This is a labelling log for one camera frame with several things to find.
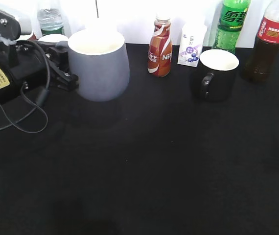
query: sprite bottle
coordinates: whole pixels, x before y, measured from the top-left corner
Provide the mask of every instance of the sprite bottle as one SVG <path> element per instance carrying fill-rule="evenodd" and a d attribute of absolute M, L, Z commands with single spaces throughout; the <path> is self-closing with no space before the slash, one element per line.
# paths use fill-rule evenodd
<path fill-rule="evenodd" d="M 213 49 L 235 53 L 251 0 L 224 0 Z"/>

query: bottle label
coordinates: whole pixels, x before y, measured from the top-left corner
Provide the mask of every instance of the bottle label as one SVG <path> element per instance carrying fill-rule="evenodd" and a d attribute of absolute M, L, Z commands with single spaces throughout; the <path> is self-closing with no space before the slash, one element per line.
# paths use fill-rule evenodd
<path fill-rule="evenodd" d="M 148 72 L 157 77 L 164 77 L 170 72 L 172 42 L 170 25 L 156 25 L 148 52 Z"/>
<path fill-rule="evenodd" d="M 247 10 L 248 8 L 231 8 L 223 5 L 218 27 L 231 32 L 241 31 Z"/>
<path fill-rule="evenodd" d="M 46 35 L 49 35 L 49 34 L 65 34 L 64 33 L 64 29 L 63 27 L 59 28 L 59 29 L 56 29 L 56 30 L 44 30 L 44 29 L 41 29 L 42 31 L 42 35 L 43 36 L 46 36 Z"/>
<path fill-rule="evenodd" d="M 263 17 L 257 37 L 268 43 L 279 44 L 279 22 Z"/>

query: black cable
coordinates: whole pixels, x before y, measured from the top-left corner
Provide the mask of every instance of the black cable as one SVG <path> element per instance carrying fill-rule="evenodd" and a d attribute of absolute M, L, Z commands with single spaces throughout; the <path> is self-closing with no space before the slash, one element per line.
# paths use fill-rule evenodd
<path fill-rule="evenodd" d="M 48 90 L 49 85 L 50 85 L 50 77 L 51 77 L 51 74 L 50 74 L 49 61 L 48 61 L 48 59 L 47 59 L 47 57 L 46 57 L 46 54 L 45 54 L 44 50 L 43 50 L 37 43 L 32 42 L 32 41 L 20 40 L 20 41 L 18 41 L 17 43 L 18 43 L 18 44 L 22 44 L 22 45 L 25 45 L 25 44 L 26 44 L 26 45 L 31 45 L 31 46 L 35 47 L 35 48 L 38 50 L 38 52 L 42 55 L 43 60 L 44 60 L 45 65 L 46 65 L 46 76 L 47 76 L 47 80 L 46 80 L 46 89 Z M 27 102 L 27 100 L 29 100 L 29 99 L 24 95 L 24 100 Z M 15 121 L 14 123 L 15 123 L 15 124 L 18 124 L 18 123 L 20 123 L 21 121 L 25 120 L 25 119 L 28 118 L 31 114 L 33 114 L 33 113 L 36 111 L 36 109 L 37 109 L 37 108 L 34 107 L 34 108 L 33 108 L 30 112 L 28 112 L 24 117 L 20 118 L 19 120 Z M 11 127 L 11 126 L 14 126 L 14 125 L 13 125 L 13 122 L 10 122 L 10 124 L 8 124 L 8 125 L 6 125 L 6 126 L 0 127 L 0 131 L 5 130 L 5 129 Z"/>
<path fill-rule="evenodd" d="M 19 123 L 19 122 L 25 120 L 26 118 L 28 118 L 31 114 L 33 114 L 33 113 L 35 112 L 35 110 L 36 110 L 36 108 L 33 108 L 33 109 L 32 109 L 30 112 L 28 112 L 24 117 L 22 117 L 22 118 L 20 118 L 19 120 L 17 120 L 16 123 Z M 5 129 L 11 127 L 11 126 L 12 126 L 12 124 L 8 124 L 8 125 L 6 125 L 6 126 L 2 126 L 2 127 L 0 127 L 0 131 L 5 130 Z"/>
<path fill-rule="evenodd" d="M 19 129 L 20 131 L 22 132 L 25 132 L 25 133 L 29 133 L 29 134 L 36 134 L 36 133 L 40 133 L 42 131 L 44 131 L 48 125 L 48 115 L 47 113 L 44 111 L 44 109 L 42 109 L 40 106 L 38 106 L 37 104 L 35 104 L 33 101 L 31 101 L 29 98 L 26 97 L 26 95 L 23 93 L 23 89 L 25 89 L 27 87 L 26 83 L 23 84 L 23 86 L 21 87 L 20 89 L 20 94 L 22 96 L 22 98 L 25 100 L 25 102 L 27 102 L 28 104 L 32 105 L 35 109 L 38 109 L 39 111 L 42 112 L 42 114 L 45 116 L 46 118 L 46 123 L 44 125 L 44 127 L 38 131 L 27 131 L 25 129 L 23 129 L 22 127 L 20 127 L 17 123 L 15 123 L 14 121 L 12 121 L 6 111 L 3 109 L 2 105 L 0 104 L 0 109 L 2 110 L 4 116 L 7 118 L 7 120 L 11 123 L 11 125 L 13 125 L 15 128 Z"/>

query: bottle cap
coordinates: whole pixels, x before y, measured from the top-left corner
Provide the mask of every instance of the bottle cap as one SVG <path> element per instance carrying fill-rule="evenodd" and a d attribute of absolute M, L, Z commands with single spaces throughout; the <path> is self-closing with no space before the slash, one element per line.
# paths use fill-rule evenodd
<path fill-rule="evenodd" d="M 156 19 L 160 20 L 160 21 L 168 21 L 171 19 L 171 15 L 170 15 L 170 13 L 168 13 L 166 11 L 160 11 L 160 12 L 157 12 Z"/>

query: water bottle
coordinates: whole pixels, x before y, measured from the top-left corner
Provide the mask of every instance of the water bottle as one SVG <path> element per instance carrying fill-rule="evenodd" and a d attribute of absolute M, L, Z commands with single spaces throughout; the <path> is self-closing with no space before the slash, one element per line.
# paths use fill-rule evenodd
<path fill-rule="evenodd" d="M 43 36 L 48 34 L 64 34 L 58 0 L 39 0 L 37 19 Z"/>

